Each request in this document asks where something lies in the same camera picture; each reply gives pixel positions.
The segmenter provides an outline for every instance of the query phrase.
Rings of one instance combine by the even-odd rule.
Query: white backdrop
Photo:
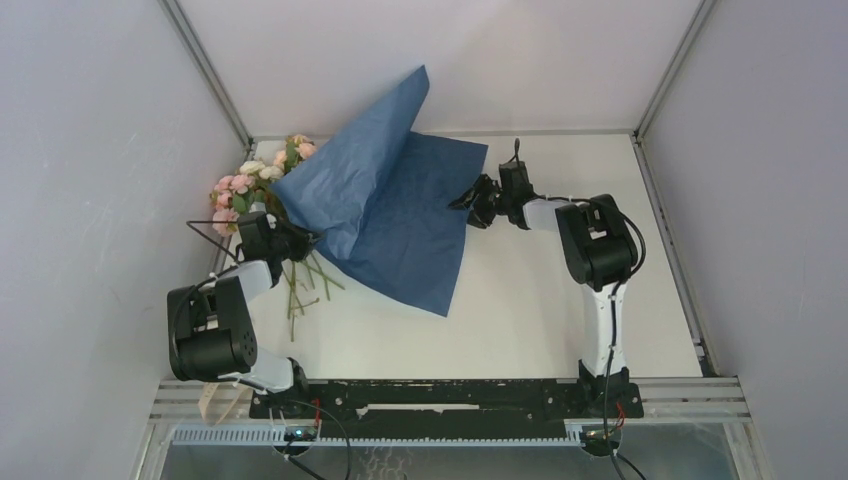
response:
[[[421,64],[419,131],[634,129],[698,0],[182,0],[253,135],[328,134]]]

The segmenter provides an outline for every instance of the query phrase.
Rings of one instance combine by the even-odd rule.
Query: blue sheet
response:
[[[480,175],[487,146],[411,133],[428,89],[421,67],[272,190],[292,222],[325,234],[316,248],[340,270],[446,316],[467,219],[447,205]]]

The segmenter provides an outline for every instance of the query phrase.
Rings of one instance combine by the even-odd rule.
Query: bouquet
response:
[[[221,236],[232,235],[239,215],[250,212],[256,203],[263,204],[268,213],[285,218],[285,207],[271,193],[271,184],[311,157],[316,150],[315,142],[305,135],[292,135],[286,137],[285,147],[277,152],[272,163],[254,158],[244,162],[235,174],[221,178],[209,194],[209,200],[215,207],[212,220],[231,223],[215,223],[213,228]]]

